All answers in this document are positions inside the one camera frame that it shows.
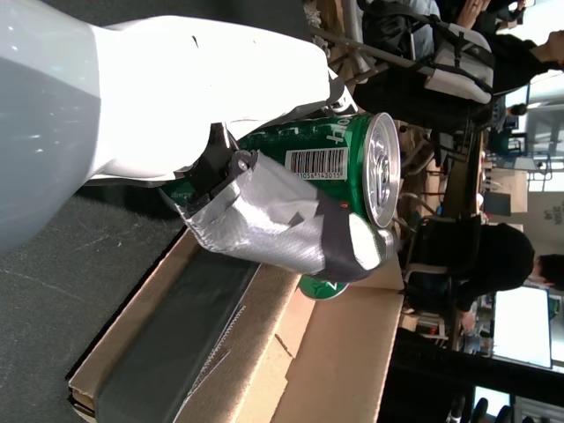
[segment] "computer monitor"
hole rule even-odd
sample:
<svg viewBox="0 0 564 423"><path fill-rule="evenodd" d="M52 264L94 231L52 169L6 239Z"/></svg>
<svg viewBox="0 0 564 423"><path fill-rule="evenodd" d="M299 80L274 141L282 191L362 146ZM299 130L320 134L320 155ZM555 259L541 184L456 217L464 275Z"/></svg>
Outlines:
<svg viewBox="0 0 564 423"><path fill-rule="evenodd" d="M552 367L548 292L522 286L495 296L493 356Z"/></svg>

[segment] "black hair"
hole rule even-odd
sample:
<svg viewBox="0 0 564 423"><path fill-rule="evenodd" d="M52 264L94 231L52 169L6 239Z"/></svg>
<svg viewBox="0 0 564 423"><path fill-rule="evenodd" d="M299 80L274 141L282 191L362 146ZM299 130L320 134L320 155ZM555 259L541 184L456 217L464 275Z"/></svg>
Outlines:
<svg viewBox="0 0 564 423"><path fill-rule="evenodd" d="M554 284L559 291L564 291L564 255L540 256L538 263L540 264L540 276L545 278L546 282Z"/></svg>
<svg viewBox="0 0 564 423"><path fill-rule="evenodd" d="M527 110L527 105L525 103L521 103L511 106L509 113L513 116L523 116L525 113L527 113Z"/></svg>

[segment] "dark table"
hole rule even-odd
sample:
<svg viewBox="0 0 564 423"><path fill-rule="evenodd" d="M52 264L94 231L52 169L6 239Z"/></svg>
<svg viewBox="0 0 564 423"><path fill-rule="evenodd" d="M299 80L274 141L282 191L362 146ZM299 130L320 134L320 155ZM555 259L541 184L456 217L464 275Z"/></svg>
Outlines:
<svg viewBox="0 0 564 423"><path fill-rule="evenodd" d="M186 15L306 40L299 0L48 0L104 26ZM0 256L0 421L78 423L64 380L182 229L156 190L81 189L48 226Z"/></svg>

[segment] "black backpack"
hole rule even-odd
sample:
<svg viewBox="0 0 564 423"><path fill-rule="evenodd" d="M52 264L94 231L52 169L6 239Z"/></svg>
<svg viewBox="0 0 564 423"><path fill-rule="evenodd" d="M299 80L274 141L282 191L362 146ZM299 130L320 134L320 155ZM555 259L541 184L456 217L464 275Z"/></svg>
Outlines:
<svg viewBox="0 0 564 423"><path fill-rule="evenodd" d="M365 44L382 49L395 56L410 58L411 33L423 25L431 25L435 38L453 44L455 55L470 54L490 67L494 67L494 56L484 48L464 39L449 30L448 24L438 17L425 17L399 3L374 0L366 4L359 0L364 10L362 19ZM455 66L432 63L431 57L414 62L412 67L395 66L371 77L367 83L356 85L353 98L370 113L387 112L394 119L444 133L460 130L481 129L491 120L493 102L480 104L454 95L439 93L425 88L426 76L418 73L424 64L431 68L458 73L472 79L484 91L493 93L492 87Z"/></svg>

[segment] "bag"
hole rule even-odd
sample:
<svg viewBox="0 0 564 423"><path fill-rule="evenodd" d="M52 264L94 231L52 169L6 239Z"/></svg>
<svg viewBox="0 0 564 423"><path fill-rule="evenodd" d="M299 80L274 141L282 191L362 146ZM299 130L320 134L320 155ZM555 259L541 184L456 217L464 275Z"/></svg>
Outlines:
<svg viewBox="0 0 564 423"><path fill-rule="evenodd" d="M479 104L427 90L425 79L409 68L393 67L366 84L356 85L352 97L370 113L386 112L394 119L446 134L466 130L469 125L480 130L490 123L493 103Z"/></svg>
<svg viewBox="0 0 564 423"><path fill-rule="evenodd" d="M413 17L409 7L396 2L359 0L362 16L362 37L368 46L392 55L412 58L411 33L423 25Z"/></svg>

